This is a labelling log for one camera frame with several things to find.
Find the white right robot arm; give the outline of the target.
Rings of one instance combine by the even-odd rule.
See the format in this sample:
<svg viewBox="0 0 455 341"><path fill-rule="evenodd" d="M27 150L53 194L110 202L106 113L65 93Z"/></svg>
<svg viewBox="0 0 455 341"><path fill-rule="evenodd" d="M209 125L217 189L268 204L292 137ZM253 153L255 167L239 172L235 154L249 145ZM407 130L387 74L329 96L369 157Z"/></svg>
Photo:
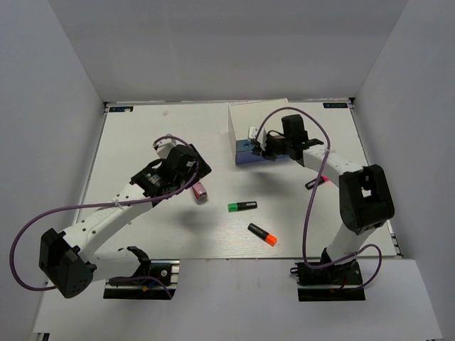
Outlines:
<svg viewBox="0 0 455 341"><path fill-rule="evenodd" d="M362 166L339 156L329 138L310 139L301 114L283 117L282 128L281 133L269 134L263 126L250 127L252 152L267 160L288 156L338 188L342 223L317 265L326 281L338 283L347 274L346 264L366 249L369 236L395 214L385 172L377 164Z"/></svg>

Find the light blue small drawer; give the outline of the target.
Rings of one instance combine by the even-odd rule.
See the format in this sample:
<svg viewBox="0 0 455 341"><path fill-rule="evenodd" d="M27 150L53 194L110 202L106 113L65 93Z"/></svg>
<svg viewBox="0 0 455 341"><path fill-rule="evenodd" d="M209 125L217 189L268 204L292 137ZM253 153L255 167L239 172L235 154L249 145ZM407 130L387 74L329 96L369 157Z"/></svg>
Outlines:
<svg viewBox="0 0 455 341"><path fill-rule="evenodd" d="M235 153L250 153L254 146L247 139L237 140L235 142Z"/></svg>

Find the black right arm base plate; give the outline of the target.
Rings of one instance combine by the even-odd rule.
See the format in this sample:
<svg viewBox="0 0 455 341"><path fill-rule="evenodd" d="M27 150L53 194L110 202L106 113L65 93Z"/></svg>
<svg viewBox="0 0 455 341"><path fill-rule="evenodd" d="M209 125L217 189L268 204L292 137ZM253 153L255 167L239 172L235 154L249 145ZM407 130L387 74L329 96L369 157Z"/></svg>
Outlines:
<svg viewBox="0 0 455 341"><path fill-rule="evenodd" d="M364 301L363 277L357 261L313 270L295 263L289 273L296 277L299 302Z"/></svg>

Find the pink highlighter marker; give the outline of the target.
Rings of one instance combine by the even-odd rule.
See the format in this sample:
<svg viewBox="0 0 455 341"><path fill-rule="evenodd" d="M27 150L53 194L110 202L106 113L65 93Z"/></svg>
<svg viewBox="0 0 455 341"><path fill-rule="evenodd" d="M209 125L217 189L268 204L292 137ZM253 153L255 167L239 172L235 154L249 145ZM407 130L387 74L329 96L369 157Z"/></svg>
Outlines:
<svg viewBox="0 0 455 341"><path fill-rule="evenodd" d="M319 185L329 182L329 179L326 176L321 176L320 178L314 178L313 180L307 182L304 186L307 190L312 190Z"/></svg>

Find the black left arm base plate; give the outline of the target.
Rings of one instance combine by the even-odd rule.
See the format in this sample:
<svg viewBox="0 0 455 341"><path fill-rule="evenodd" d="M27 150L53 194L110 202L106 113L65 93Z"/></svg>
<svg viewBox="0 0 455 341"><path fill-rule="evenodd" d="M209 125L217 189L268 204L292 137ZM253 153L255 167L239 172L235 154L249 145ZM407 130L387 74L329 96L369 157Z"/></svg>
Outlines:
<svg viewBox="0 0 455 341"><path fill-rule="evenodd" d="M128 280L108 280L103 298L133 301L171 300L177 289L179 269L178 260L143 262Z"/></svg>

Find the orange highlighter marker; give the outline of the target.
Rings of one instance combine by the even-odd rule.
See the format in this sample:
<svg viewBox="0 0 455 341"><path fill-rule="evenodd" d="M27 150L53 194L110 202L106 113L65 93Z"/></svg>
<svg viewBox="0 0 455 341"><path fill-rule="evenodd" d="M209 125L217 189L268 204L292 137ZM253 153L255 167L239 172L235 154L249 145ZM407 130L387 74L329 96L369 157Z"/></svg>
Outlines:
<svg viewBox="0 0 455 341"><path fill-rule="evenodd" d="M266 242L271 247L273 247L277 243L277 238L274 235L270 234L269 232L263 230L261 227L253 223L250 223L247 229L256 237L259 237L261 240Z"/></svg>

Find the green highlighter marker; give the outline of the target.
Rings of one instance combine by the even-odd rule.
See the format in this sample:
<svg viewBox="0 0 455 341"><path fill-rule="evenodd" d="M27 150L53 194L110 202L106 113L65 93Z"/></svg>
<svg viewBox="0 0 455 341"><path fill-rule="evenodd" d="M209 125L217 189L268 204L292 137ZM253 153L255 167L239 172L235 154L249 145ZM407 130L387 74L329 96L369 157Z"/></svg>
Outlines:
<svg viewBox="0 0 455 341"><path fill-rule="evenodd" d="M240 212L245 210L257 209L258 205L256 201L248 202L233 202L227 205L228 212Z"/></svg>

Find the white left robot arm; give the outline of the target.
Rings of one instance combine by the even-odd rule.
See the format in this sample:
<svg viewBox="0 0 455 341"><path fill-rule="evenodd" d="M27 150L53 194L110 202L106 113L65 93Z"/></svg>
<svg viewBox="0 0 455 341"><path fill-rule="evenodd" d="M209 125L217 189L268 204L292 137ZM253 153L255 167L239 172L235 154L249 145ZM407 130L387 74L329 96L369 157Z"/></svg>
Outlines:
<svg viewBox="0 0 455 341"><path fill-rule="evenodd" d="M61 232L49 229L42 235L38 265L64 298L79 295L95 281L134 285L154 280L151 260L139 247L99 249L135 218L211 172L193 145L169 146L159 154L106 207Z"/></svg>

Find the white mini drawer cabinet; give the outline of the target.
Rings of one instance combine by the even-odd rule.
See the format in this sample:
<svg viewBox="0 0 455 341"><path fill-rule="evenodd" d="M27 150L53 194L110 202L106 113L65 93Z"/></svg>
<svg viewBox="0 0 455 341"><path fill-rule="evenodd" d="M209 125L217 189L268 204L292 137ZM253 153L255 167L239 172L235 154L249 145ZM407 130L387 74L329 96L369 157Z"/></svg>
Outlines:
<svg viewBox="0 0 455 341"><path fill-rule="evenodd" d="M231 104L228 107L228 133L230 140L247 140L251 126L259 128L264 119L274 110L287 107L288 99L271 99L265 101Z"/></svg>

